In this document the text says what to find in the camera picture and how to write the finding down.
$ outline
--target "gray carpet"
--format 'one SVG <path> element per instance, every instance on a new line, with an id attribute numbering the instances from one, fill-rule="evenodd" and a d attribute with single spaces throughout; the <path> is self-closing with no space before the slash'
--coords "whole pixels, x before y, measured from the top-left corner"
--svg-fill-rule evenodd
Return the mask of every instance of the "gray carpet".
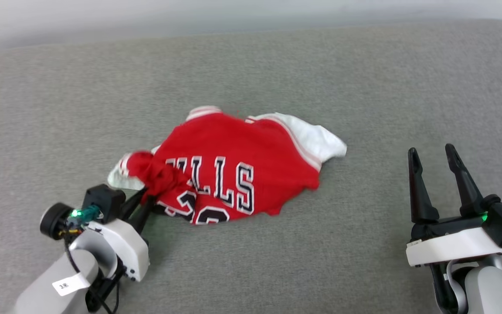
<path id="1" fill-rule="evenodd" d="M 460 206 L 445 143 L 484 195 L 502 197 L 500 21 L 0 52 L 0 313 L 62 254 L 38 231 L 44 210 L 79 205 L 125 152 L 201 105 L 295 115 L 348 154 L 277 217 L 152 217 L 151 268 L 122 286 L 119 313 L 438 313 L 430 270 L 406 260 L 407 150 L 442 217 Z"/>

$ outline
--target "white label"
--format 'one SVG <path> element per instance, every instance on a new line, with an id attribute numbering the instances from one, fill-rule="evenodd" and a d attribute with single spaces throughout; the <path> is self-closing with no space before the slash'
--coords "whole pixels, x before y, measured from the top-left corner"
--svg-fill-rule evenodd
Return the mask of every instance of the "white label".
<path id="1" fill-rule="evenodd" d="M 54 286 L 60 296 L 66 296 L 77 290 L 88 288 L 90 283 L 86 280 L 86 278 L 84 278 L 84 276 L 82 276 L 81 273 L 78 273 L 75 276 L 58 280 L 54 282 L 52 286 Z"/>

